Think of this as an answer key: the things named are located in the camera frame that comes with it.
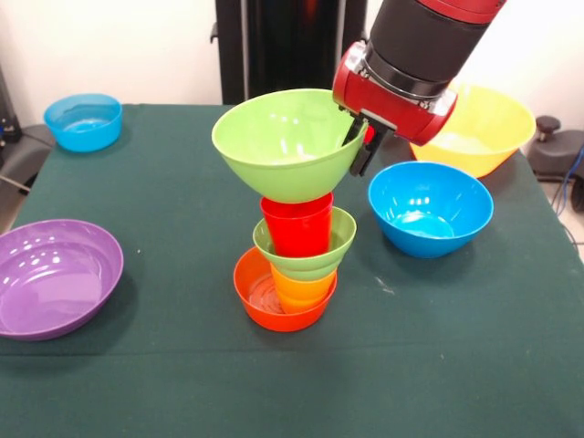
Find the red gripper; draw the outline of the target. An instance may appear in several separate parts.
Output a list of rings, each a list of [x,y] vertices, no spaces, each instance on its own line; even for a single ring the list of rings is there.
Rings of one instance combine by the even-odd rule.
[[[434,138],[452,115],[457,94],[446,89],[436,98],[404,97],[385,88],[368,71],[366,44],[353,43],[343,55],[334,77],[334,101],[355,118],[342,142],[342,147],[355,140],[369,120],[382,129],[369,126],[363,143],[349,168],[352,176],[363,176],[371,160],[389,133],[424,145]]]

